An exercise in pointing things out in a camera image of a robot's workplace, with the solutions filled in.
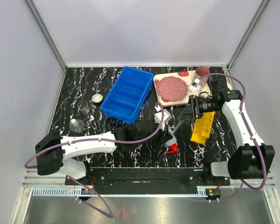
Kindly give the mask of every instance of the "black marbled table surface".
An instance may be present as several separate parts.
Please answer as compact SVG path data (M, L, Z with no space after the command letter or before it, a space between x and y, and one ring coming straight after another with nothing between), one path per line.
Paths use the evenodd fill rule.
M100 93L104 97L112 88L123 68L68 68L61 89L59 100L53 117L51 130L60 135L84 136L101 134L125 125L124 122L104 116L100 107L90 104L88 115L78 111L77 104L84 100L91 101L92 95ZM170 73L184 70L195 70L196 67L141 67L138 69L152 73ZM221 67L212 67L211 72L223 73ZM152 86L138 116L138 120L154 118L156 103L155 89ZM169 125L177 124L177 117L184 106L168 107L172 114ZM76 134L70 131L70 120L81 119L85 122L85 132ZM236 149L231 127L222 112L216 112L210 138L206 145L190 141L195 121L182 124L175 136L179 148L178 153L164 154L168 147L164 144L153 147L152 144L139 144L129 152L114 151L111 154L95 153L79 156L78 160L88 161L92 167L150 167L150 168L189 168L203 167L205 162L225 161Z

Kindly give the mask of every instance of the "blue plastic tray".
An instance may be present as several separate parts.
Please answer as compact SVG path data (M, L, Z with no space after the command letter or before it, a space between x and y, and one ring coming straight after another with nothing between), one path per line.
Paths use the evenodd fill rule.
M134 123L153 84L153 73L124 67L101 105L105 116Z

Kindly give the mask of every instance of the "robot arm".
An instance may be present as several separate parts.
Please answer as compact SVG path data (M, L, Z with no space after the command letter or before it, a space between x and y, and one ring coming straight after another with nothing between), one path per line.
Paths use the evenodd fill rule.
M243 121L241 113L245 115L247 123L258 143L266 164L266 172L272 164L275 154L272 146L264 144L255 131L243 104L240 112L242 95L239 90L229 90L225 80L217 80L211 84L212 98L199 98L190 96L189 104L179 116L180 120L198 119L204 112L222 111L228 119L234 134L237 150L228 161L211 163L213 176L227 176L232 179L261 179L263 169L254 141Z
M135 144L121 144L116 141L135 141L141 140L151 135L157 124L161 122L162 113L155 114L154 121L145 120L137 121L134 124L125 125L104 134L82 136L82 137L59 137L58 133L50 132L36 146L36 153L57 144L62 144L54 150L45 152L38 156L37 173L38 175L50 175L59 172L69 175L75 179L86 176L87 170L83 161L76 161L73 157L92 154L92 153L112 153L115 150L128 151L135 147ZM161 125L162 129L157 132L149 141L157 144L172 142L174 137L170 135L167 122L171 119L171 114L164 110L164 119ZM100 139L108 139L111 141L101 141Z

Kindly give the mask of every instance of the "clear glass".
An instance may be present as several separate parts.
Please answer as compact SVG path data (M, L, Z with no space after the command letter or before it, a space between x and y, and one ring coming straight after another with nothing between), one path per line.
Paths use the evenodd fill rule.
M76 132L76 133L82 133L85 129L84 129L84 122L82 120L76 119L77 121L77 125L74 126L73 124L70 124L70 130L72 132Z
M86 101L80 101L79 103L78 103L78 109L79 109L79 111L81 112L81 113L83 113L83 114L88 114L89 113L89 111L90 111L90 107L89 107L89 105L88 105L88 103L86 102Z

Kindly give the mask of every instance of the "white bowl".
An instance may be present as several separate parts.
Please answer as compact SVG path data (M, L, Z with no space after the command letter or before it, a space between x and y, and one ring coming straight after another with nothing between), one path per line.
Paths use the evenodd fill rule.
M92 101L94 102L94 103L99 103L99 102L101 102L103 100L103 96L101 95L101 94L94 94L93 96L92 96Z

